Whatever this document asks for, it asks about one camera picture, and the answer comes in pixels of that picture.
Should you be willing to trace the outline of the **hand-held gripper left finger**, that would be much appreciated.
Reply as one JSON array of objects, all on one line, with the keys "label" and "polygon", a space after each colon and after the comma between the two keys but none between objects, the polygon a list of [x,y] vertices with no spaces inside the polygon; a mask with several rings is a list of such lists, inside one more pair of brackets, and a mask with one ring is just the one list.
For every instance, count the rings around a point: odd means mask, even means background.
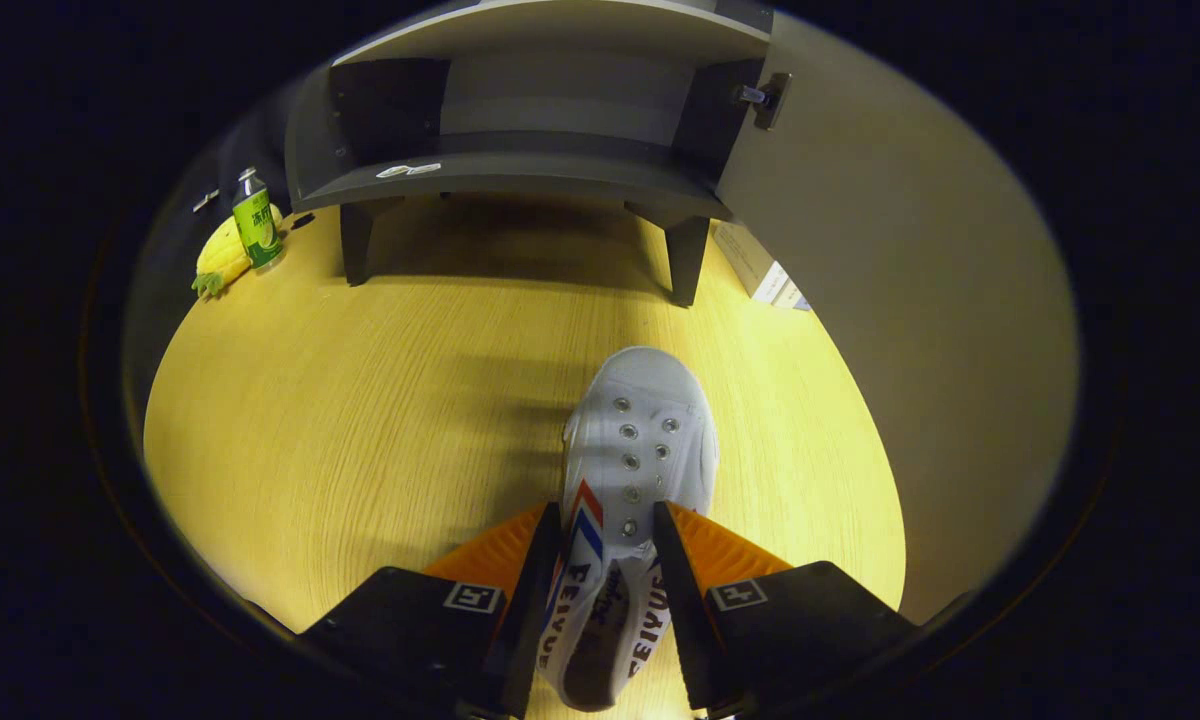
[{"label": "hand-held gripper left finger", "polygon": [[522,719],[560,546],[559,503],[536,503],[425,570],[380,568],[300,646],[394,719]]}]

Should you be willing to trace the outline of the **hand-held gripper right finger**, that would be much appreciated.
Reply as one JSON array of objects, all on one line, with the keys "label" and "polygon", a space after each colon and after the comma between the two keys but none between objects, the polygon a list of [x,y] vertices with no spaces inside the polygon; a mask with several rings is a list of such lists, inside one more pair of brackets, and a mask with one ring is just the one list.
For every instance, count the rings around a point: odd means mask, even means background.
[{"label": "hand-held gripper right finger", "polygon": [[916,626],[833,562],[794,566],[673,502],[654,508],[686,696],[710,716],[824,704]]}]

